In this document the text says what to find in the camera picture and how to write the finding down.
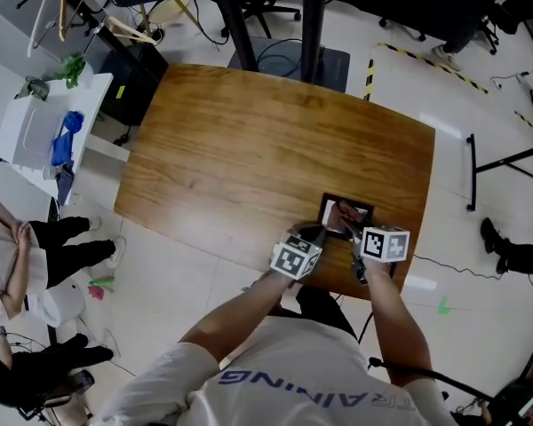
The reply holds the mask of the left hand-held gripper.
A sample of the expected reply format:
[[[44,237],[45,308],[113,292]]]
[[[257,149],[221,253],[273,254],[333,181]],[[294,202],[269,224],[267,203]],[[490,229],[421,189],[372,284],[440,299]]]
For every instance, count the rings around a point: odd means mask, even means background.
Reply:
[[[346,239],[343,232],[318,223],[301,223],[287,230],[274,245],[269,268],[292,280],[301,280],[315,268],[325,239]]]

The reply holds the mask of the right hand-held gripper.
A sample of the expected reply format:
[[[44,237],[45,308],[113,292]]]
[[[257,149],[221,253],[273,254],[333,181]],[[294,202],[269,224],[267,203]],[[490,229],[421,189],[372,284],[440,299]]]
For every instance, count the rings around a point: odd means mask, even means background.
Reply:
[[[397,227],[371,226],[361,223],[361,213],[347,201],[337,203],[337,228],[345,230],[345,236],[352,242],[353,271],[362,284],[365,280],[365,258],[383,264],[396,264],[407,259],[410,232]]]

